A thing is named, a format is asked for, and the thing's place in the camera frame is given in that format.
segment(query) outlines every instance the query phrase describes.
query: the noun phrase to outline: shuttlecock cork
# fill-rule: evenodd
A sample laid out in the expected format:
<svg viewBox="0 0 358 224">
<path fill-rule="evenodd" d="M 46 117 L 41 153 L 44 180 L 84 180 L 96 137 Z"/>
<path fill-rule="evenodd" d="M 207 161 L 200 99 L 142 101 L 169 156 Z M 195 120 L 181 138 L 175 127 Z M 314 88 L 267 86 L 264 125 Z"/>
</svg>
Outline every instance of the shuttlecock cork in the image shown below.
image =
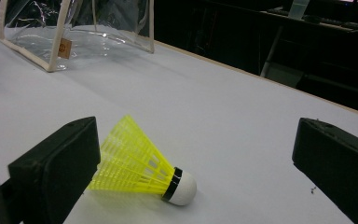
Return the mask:
<svg viewBox="0 0 358 224">
<path fill-rule="evenodd" d="M 176 205 L 197 192 L 193 176 L 173 167 L 130 115 L 121 119 L 101 146 L 101 163 L 89 189 L 155 193 Z"/>
</svg>

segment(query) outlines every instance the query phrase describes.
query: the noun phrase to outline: clear plastic sheet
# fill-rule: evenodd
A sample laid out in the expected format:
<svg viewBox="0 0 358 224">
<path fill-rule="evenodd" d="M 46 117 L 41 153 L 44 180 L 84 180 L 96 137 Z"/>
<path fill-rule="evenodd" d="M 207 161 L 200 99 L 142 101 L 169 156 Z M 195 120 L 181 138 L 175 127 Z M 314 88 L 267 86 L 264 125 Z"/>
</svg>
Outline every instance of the clear plastic sheet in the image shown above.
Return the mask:
<svg viewBox="0 0 358 224">
<path fill-rule="evenodd" d="M 154 0 L 2 0 L 0 39 L 48 71 L 119 57 L 126 50 L 122 45 L 153 52 L 153 4 Z M 69 59 L 57 56 L 62 38 L 72 42 Z"/>
</svg>

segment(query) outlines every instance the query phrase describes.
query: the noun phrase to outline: yellow shuttlecock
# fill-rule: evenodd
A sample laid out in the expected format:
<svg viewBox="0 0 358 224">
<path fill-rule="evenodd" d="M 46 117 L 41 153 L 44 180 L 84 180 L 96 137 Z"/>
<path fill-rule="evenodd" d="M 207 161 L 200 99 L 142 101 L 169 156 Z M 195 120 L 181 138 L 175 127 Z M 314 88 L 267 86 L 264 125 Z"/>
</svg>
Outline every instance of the yellow shuttlecock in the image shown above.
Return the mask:
<svg viewBox="0 0 358 224">
<path fill-rule="evenodd" d="M 146 134 L 127 115 L 101 146 L 101 163 L 89 189 L 161 194 L 164 201 L 190 203 L 196 192 L 195 179 L 172 167 Z"/>
</svg>

